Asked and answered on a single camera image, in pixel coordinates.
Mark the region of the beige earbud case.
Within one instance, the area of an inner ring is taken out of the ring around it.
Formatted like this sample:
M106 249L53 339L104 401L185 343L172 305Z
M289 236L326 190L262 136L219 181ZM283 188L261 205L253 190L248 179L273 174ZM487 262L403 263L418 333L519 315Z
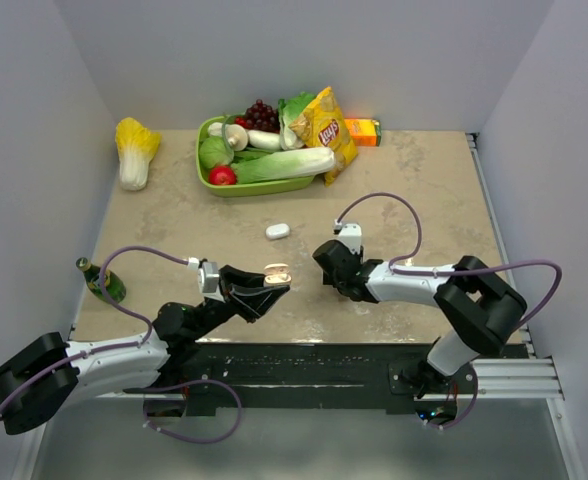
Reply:
M292 282L290 267L285 263L268 264L264 267L263 274L265 286L290 285Z

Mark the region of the white earbud charging case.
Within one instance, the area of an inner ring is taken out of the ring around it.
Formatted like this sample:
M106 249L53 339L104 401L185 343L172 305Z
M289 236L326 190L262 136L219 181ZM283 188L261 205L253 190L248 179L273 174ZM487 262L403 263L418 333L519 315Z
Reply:
M290 233L290 226L286 223L270 225L265 229L265 236L270 241L287 238Z

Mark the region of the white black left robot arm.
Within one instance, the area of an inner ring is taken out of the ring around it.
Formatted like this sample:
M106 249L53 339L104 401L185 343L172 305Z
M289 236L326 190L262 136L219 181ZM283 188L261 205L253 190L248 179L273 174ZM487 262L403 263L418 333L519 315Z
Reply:
M253 323L290 289L290 268L261 273L205 262L198 270L203 300L167 302L144 333L94 342L39 336L0 366L0 422L9 435L31 431L59 410L118 391L170 392L198 350L198 340L238 316Z

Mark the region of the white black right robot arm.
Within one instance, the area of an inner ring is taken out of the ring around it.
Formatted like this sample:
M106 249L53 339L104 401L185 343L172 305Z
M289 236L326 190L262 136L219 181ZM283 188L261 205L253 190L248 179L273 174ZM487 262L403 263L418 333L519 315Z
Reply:
M352 301L401 301L441 310L451 331L433 344L419 369L422 386L433 393L450 386L468 362L499 354L527 309L525 299L496 273L478 273L485 264L474 256L401 274L383 260L365 261L361 252L335 239L318 247L313 259L323 283Z

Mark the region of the green plastic basket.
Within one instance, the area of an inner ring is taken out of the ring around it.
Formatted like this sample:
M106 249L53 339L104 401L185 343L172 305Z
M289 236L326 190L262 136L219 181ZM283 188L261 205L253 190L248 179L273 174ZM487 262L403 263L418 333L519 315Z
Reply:
M198 158L201 143L208 136L207 129L214 122L222 122L223 116L216 116L205 120L199 127L197 140L195 141L195 165L196 173L200 183L214 196L222 198L238 198L249 196L260 196L268 194L278 194L307 188L315 179L314 176L298 177L285 180L274 180L267 182L258 182L251 184L236 185L214 185L210 184L209 171L204 169Z

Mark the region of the red apple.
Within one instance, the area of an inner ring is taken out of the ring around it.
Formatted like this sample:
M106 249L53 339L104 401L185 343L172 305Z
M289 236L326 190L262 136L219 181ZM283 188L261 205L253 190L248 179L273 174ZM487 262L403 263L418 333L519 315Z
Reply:
M209 172L208 181L215 186L230 186L237 183L237 176L229 166L216 166Z

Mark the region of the green glass bottle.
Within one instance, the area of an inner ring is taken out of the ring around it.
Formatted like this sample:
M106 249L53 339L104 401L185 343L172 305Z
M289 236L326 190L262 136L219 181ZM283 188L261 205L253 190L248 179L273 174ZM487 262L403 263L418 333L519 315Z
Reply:
M98 299L106 301L101 285L104 285L109 297L116 303L123 301L127 295L125 284L121 278L107 270L104 275L101 274L101 268L93 264L86 257L80 257L76 260L75 265L84 277L86 287Z

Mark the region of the orange juice carton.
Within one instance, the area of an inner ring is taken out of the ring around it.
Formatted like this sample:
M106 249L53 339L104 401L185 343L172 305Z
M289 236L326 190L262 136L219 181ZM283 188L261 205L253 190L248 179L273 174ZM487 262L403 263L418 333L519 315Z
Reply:
M345 120L356 146L378 147L382 139L380 122L376 119L352 118Z

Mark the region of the green leafy lettuce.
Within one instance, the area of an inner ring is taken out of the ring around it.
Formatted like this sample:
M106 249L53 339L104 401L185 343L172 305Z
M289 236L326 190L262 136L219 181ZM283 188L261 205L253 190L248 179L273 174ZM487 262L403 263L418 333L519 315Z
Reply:
M315 97L315 94L301 92L290 99L278 101L279 143L282 150L295 150L304 146L304 142L290 128L290 124L299 117Z

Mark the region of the round green cabbage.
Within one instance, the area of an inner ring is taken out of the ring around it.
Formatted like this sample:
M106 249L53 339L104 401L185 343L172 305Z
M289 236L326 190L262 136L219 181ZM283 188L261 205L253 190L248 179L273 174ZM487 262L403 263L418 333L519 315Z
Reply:
M215 167L230 165L234 159L234 152L222 137L210 136L199 144L198 159L204 169L212 170Z

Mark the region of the yellow Lays chip bag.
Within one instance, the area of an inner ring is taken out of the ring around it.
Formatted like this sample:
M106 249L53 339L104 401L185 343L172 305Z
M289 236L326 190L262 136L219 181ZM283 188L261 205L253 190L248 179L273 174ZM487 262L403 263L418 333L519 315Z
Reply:
M333 89L328 86L288 120L286 125L308 147L326 147L334 152L335 165L324 174L326 186L333 184L358 156Z

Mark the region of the dark red grapes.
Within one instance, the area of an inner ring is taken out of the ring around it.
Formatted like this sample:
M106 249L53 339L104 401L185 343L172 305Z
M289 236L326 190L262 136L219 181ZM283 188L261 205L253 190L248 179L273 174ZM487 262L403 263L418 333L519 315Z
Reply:
M257 99L243 114L236 116L233 123L247 130L280 132L278 111L261 99Z

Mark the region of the yellow napa cabbage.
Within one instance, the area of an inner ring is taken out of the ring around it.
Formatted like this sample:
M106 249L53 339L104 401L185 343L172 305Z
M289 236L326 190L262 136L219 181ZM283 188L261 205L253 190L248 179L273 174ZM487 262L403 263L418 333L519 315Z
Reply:
M146 187L149 168L162 141L162 135L127 117L116 126L115 143L119 159L119 184L123 190Z

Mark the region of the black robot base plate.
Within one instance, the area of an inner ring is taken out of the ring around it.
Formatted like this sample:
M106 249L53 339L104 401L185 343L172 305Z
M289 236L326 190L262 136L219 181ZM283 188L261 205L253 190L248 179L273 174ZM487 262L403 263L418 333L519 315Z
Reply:
M203 344L184 378L148 393L186 393L190 416L218 408L383 410L422 419L455 418L455 400L475 395L467 363L442 378L421 368L428 345Z

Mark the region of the aluminium frame rail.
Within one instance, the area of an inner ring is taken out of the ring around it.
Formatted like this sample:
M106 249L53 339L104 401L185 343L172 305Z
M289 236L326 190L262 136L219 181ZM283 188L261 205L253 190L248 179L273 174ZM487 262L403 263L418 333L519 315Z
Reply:
M466 135L486 202L499 255L501 260L505 262L501 270L505 275L502 281L508 284L510 288L501 297L501 301L509 304L507 312L510 316L506 324L512 327L513 333L522 340L521 346L526 349L527 356L525 358L509 358L504 356L502 358L475 360L473 367L478 376L476 396L478 398L494 399L558 400L563 397L563 392L553 360L550 358L539 359L536 357L529 328L522 322L524 317L529 316L532 312L538 312L540 308L535 306L531 309L526 309L518 304L516 298L518 293L516 291L513 271L517 268L528 266L552 268L554 271L552 286L542 299L543 303L547 303L560 284L560 268L558 265L547 260L516 262L513 264L507 262L507 251L480 162L477 137L478 135L476 133L468 133Z

